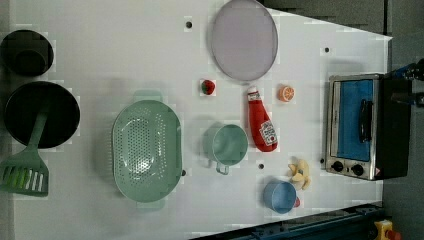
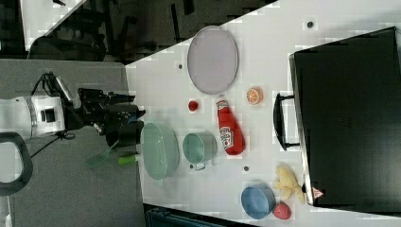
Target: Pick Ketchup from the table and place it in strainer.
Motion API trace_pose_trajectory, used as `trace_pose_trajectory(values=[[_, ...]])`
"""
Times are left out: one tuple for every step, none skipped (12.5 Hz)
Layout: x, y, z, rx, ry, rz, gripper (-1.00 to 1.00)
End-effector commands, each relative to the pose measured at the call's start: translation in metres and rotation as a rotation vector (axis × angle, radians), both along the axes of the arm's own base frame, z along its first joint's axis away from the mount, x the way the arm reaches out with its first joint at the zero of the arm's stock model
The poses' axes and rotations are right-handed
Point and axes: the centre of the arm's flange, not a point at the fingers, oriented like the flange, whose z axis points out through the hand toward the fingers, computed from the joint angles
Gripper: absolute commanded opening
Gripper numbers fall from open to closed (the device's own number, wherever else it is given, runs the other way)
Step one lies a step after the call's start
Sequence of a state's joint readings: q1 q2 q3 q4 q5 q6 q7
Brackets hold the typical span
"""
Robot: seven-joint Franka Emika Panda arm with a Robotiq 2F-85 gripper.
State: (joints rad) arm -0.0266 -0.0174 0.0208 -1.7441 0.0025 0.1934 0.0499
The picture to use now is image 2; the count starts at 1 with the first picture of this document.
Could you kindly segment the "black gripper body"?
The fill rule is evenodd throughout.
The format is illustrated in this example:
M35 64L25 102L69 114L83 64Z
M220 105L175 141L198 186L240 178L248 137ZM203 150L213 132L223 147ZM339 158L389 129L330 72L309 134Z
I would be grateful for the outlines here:
M86 125L96 128L109 147L135 146L140 143L144 122L140 117L146 111L133 104L135 96L97 89L78 89L81 102L79 113Z

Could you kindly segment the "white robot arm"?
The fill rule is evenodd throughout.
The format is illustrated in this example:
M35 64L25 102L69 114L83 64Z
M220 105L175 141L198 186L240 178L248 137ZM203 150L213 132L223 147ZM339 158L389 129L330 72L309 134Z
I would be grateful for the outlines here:
M18 96L1 101L1 131L16 132L23 139L46 137L92 126L107 143L121 140L128 131L140 132L146 113L132 102L133 96L78 90L78 106L65 96Z

